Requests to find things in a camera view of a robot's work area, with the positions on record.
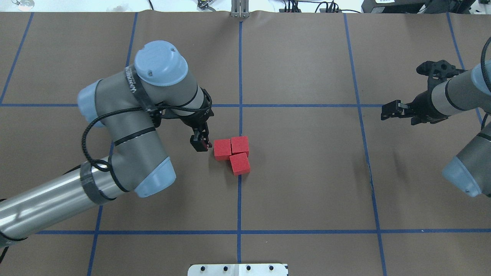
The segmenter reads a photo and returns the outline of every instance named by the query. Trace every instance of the white floor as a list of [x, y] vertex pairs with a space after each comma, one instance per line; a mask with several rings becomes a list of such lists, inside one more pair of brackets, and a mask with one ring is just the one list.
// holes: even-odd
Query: white floor
[[[11, 1], [0, 0], [0, 11], [20, 11], [18, 6]], [[108, 12], [127, 11], [136, 12], [150, 9], [148, 0], [29, 0], [34, 1], [32, 12]], [[167, 12], [201, 12], [196, 7], [197, 0], [151, 0], [155, 10]], [[338, 0], [341, 9], [352, 9], [361, 11], [363, 0]], [[230, 11], [231, 0], [213, 0], [210, 4], [217, 11]], [[249, 0], [249, 10], [264, 10], [278, 12], [285, 6], [283, 0]], [[491, 14], [491, 5], [482, 5], [478, 1], [472, 5], [472, 13]], [[315, 3], [299, 3], [302, 12], [314, 12], [317, 7]]]

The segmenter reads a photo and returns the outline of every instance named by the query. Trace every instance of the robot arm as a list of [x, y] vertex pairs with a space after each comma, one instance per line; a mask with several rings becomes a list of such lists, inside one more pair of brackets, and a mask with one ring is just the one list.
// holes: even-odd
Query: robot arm
[[[179, 118], [192, 127], [191, 144], [207, 151], [211, 98], [188, 64], [165, 41], [145, 45], [124, 71], [84, 88], [78, 104], [91, 122], [82, 137], [88, 162], [30, 191], [0, 202], [0, 247], [135, 191], [155, 194], [175, 178], [170, 157], [155, 131], [160, 119]], [[84, 141], [92, 126], [107, 127], [115, 154], [93, 160]]]
[[[491, 77], [491, 60], [486, 62], [486, 69], [486, 74]], [[427, 61], [416, 71], [428, 76], [428, 90], [417, 95], [411, 103], [402, 104], [396, 100], [382, 106], [382, 120], [410, 117], [411, 125], [435, 124], [475, 108], [491, 112], [491, 92], [484, 81], [481, 65], [464, 71], [445, 60]], [[491, 197], [490, 156], [491, 126], [488, 125], [445, 167], [443, 176], [469, 196], [484, 193]]]

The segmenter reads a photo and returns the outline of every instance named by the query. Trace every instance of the stack of red cubes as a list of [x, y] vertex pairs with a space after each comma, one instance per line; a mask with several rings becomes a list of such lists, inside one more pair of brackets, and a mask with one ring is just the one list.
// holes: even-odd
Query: stack of red cubes
[[216, 160], [230, 160], [235, 176], [250, 172], [249, 139], [247, 136], [215, 140], [214, 149]]

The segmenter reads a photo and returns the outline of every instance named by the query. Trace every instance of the red block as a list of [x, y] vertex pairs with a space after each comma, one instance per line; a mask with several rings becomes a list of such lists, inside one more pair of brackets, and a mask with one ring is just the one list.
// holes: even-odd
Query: red block
[[230, 139], [215, 140], [213, 144], [215, 159], [218, 161], [229, 160], [232, 155]]
[[232, 137], [232, 154], [245, 152], [249, 156], [249, 139], [247, 136]]
[[235, 176], [250, 172], [249, 158], [245, 152], [230, 156], [230, 163]]

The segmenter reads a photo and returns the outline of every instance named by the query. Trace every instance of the white bracket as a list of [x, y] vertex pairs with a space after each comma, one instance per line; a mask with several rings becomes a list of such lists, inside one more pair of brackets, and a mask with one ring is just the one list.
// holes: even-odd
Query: white bracket
[[288, 276], [287, 264], [192, 265], [188, 276]]
[[249, 17], [249, 0], [232, 0], [232, 11], [230, 15], [236, 18]]

